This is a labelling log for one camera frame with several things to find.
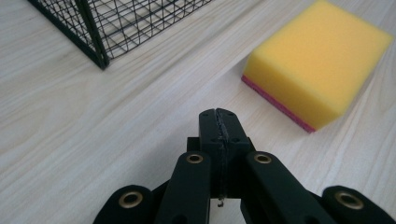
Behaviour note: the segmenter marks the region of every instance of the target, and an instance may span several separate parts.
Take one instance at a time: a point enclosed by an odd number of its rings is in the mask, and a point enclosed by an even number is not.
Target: wire grid
[[[88,48],[96,51],[77,0],[33,0],[56,17]],[[212,0],[79,0],[87,1],[109,59],[136,48]]]
[[[92,0],[91,12],[110,59],[121,56],[211,0]]]
[[[37,2],[63,23],[67,29],[77,35],[89,48],[94,50],[87,26],[79,14],[74,0],[37,0]]]

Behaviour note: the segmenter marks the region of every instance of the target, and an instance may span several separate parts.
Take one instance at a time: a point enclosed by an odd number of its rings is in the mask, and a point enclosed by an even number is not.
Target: white wooden table
[[[332,0],[396,35],[396,1]],[[238,115],[309,190],[357,189],[396,218],[396,44],[348,112],[308,134],[241,82],[247,55],[312,0],[216,0],[100,70],[27,1],[0,2],[1,223],[92,223],[173,172],[198,114]],[[237,200],[211,223],[244,223]]]

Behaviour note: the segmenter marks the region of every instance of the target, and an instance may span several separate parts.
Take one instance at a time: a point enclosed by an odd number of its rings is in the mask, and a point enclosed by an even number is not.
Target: pink sponge layer
[[[309,126],[307,123],[305,123],[303,120],[299,119],[295,114],[293,114],[291,111],[289,111],[284,105],[282,105],[278,100],[276,100],[274,97],[272,97],[270,94],[262,90],[259,86],[254,84],[252,81],[250,81],[247,77],[242,76],[242,81],[244,81],[250,88],[255,90],[260,96],[262,96],[264,99],[266,99],[269,103],[274,105],[277,109],[282,111],[285,115],[287,115],[289,118],[291,118],[294,122],[296,122],[300,127],[302,127],[304,130],[306,130],[308,133],[312,133],[315,131],[315,129],[311,126]]]

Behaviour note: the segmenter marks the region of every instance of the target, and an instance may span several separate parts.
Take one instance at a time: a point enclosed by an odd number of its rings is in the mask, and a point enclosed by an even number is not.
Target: wire cage
[[[212,0],[28,0],[99,67]]]

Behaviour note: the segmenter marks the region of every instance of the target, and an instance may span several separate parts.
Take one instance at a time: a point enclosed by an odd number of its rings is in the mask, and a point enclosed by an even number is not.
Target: sponge
[[[312,133],[346,112],[392,39],[318,0],[251,52],[242,80]]]

